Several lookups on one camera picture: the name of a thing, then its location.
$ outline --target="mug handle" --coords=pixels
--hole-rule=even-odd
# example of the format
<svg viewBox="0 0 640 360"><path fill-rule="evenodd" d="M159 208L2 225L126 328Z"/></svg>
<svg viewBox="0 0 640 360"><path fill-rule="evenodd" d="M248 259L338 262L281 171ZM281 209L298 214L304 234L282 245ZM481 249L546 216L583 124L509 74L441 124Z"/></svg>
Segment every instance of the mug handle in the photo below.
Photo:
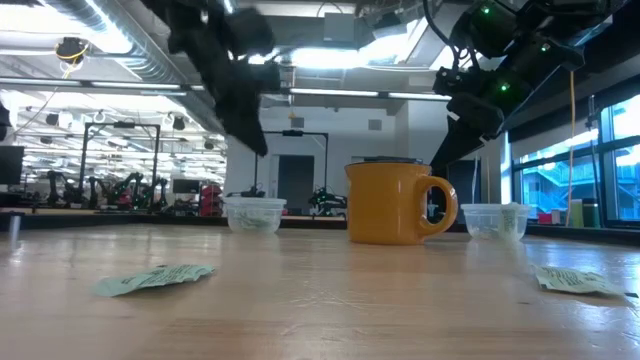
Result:
<svg viewBox="0 0 640 360"><path fill-rule="evenodd" d="M439 187L444 191L447 212L445 213L444 218L437 224L430 223L427 218L421 214L420 223L418 224L418 233L421 236L435 235L445 232L449 227L451 227L451 225L453 225L453 222L456 220L456 216L458 216L458 195L456 195L456 190L447 180L435 176L423 175L419 177L416 182L416 196L419 196L420 199L418 201L418 211L422 213L422 199L424 198L424 194L434 186Z"/></svg>

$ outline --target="glass wall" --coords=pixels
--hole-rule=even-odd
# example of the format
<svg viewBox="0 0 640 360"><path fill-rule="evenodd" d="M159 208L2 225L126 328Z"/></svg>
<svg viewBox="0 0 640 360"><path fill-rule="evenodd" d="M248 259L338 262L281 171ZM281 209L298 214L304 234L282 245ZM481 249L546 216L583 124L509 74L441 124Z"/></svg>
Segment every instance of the glass wall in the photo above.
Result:
<svg viewBox="0 0 640 360"><path fill-rule="evenodd" d="M516 200L531 206L531 219L567 209L573 145L571 198L598 203L599 223L640 226L640 95L604 109L597 120L591 131L516 160Z"/></svg>

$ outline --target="mug lid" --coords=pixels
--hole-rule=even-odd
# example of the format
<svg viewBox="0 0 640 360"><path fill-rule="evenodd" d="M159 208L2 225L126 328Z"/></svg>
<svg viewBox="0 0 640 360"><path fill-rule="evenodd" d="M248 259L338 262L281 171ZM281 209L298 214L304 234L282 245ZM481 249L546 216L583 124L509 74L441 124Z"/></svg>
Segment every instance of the mug lid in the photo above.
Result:
<svg viewBox="0 0 640 360"><path fill-rule="evenodd" d="M374 164L374 163L394 163L394 164L416 164L416 165L424 165L421 159L414 158L405 158L405 157L396 157L396 156L372 156L365 157L363 162L357 162L350 165L358 165L358 164Z"/></svg>

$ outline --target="clear plastic bowl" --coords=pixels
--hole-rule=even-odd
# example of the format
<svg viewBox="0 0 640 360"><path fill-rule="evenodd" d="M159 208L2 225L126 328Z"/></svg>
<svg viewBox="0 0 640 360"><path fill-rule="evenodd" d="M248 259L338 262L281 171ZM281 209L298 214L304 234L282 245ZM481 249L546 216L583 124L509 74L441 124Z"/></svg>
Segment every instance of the clear plastic bowl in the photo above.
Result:
<svg viewBox="0 0 640 360"><path fill-rule="evenodd" d="M274 233L280 227L287 200L225 197L229 227L234 232Z"/></svg>
<svg viewBox="0 0 640 360"><path fill-rule="evenodd" d="M527 229L528 205L464 204L461 208L474 238L518 241Z"/></svg>

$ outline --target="pipe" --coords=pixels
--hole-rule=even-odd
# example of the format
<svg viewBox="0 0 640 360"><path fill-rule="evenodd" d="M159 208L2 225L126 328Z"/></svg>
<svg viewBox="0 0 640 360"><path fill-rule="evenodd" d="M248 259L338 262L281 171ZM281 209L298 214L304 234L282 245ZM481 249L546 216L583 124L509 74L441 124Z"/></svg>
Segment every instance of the pipe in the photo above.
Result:
<svg viewBox="0 0 640 360"><path fill-rule="evenodd" d="M131 70L143 82L185 83L187 78L169 59L149 34L115 0L40 0L63 15L80 21L99 34L120 32L133 48L127 55L143 56L143 59L116 59ZM213 112L214 101L208 94L188 93L175 98L207 131L221 133L222 126Z"/></svg>

